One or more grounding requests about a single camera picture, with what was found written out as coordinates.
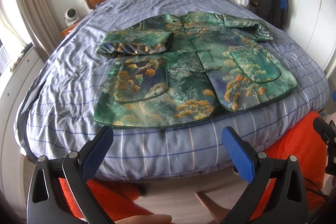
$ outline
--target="striped bedding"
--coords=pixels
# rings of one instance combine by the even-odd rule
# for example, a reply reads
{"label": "striped bedding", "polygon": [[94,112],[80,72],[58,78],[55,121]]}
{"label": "striped bedding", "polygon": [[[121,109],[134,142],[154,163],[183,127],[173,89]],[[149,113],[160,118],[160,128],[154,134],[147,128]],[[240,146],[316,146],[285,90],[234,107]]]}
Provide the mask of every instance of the striped bedding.
{"label": "striped bedding", "polygon": [[[26,125],[38,157],[64,157],[93,139],[100,126],[93,112],[114,59],[95,53],[107,31],[124,29],[159,14],[188,11],[258,18],[228,0],[107,0],[91,12],[53,53],[32,88],[46,81]],[[231,165],[221,130],[232,126],[257,151],[275,143],[310,110],[329,97],[324,72],[285,32],[272,26],[273,41],[262,45],[290,70],[298,86],[292,95],[242,114],[227,113],[179,128],[116,129],[96,177],[147,180],[213,172]]]}

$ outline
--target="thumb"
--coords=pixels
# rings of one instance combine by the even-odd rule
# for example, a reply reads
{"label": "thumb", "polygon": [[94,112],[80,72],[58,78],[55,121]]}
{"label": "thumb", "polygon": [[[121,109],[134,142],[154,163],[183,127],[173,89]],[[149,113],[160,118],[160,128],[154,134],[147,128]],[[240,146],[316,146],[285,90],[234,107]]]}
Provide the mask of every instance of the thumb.
{"label": "thumb", "polygon": [[132,216],[117,221],[115,224],[170,224],[172,221],[169,215]]}

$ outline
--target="black jacket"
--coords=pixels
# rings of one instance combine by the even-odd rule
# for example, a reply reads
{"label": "black jacket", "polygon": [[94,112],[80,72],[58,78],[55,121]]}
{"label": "black jacket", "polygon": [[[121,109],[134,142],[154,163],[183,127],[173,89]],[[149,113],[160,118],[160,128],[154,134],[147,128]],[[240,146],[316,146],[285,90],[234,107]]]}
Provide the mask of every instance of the black jacket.
{"label": "black jacket", "polygon": [[288,18],[288,0],[286,1],[287,9],[281,9],[280,0],[258,0],[256,15],[282,30]]}

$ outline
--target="mattress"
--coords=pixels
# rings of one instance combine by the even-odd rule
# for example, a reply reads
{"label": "mattress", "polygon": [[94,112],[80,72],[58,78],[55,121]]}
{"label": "mattress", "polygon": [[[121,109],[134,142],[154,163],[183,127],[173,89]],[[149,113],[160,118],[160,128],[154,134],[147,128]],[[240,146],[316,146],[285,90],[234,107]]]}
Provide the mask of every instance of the mattress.
{"label": "mattress", "polygon": [[[94,108],[115,61],[95,52],[105,32],[155,15],[184,15],[188,11],[258,19],[228,0],[105,1],[59,45],[30,89],[46,81],[26,125],[32,152],[49,159],[64,157],[79,151],[99,131],[93,120]],[[322,109],[329,97],[325,73],[288,34],[268,25],[274,40],[262,45],[296,78],[298,85],[290,96],[245,113],[228,112],[177,128],[115,129],[114,142],[96,177],[145,182],[213,172],[232,164],[221,142],[224,127],[232,126],[261,151],[310,110]],[[14,126],[16,135],[22,126]]]}

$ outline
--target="orange fabric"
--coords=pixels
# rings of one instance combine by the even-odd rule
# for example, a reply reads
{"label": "orange fabric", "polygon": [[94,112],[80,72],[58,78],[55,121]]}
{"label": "orange fabric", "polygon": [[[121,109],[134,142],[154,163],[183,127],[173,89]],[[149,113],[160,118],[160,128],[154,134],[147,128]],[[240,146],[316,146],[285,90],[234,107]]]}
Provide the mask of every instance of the orange fabric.
{"label": "orange fabric", "polygon": [[[65,198],[73,215],[83,218],[65,179],[59,179]],[[152,213],[133,201],[139,197],[139,189],[127,182],[103,182],[96,179],[87,182],[92,194],[113,221],[131,216],[152,215]]]}
{"label": "orange fabric", "polygon": [[[287,159],[290,155],[295,155],[299,161],[301,172],[304,178],[312,180],[319,189],[323,188],[325,166],[327,161],[327,148],[320,135],[313,129],[313,121],[319,114],[315,111],[309,112],[293,128],[275,144],[265,150],[265,153],[275,159]],[[272,180],[254,211],[251,219],[260,216],[266,207],[266,203],[273,189],[275,180]],[[314,185],[304,180],[306,187],[317,190]],[[324,202],[312,192],[307,191],[308,210],[311,211],[322,205]]]}

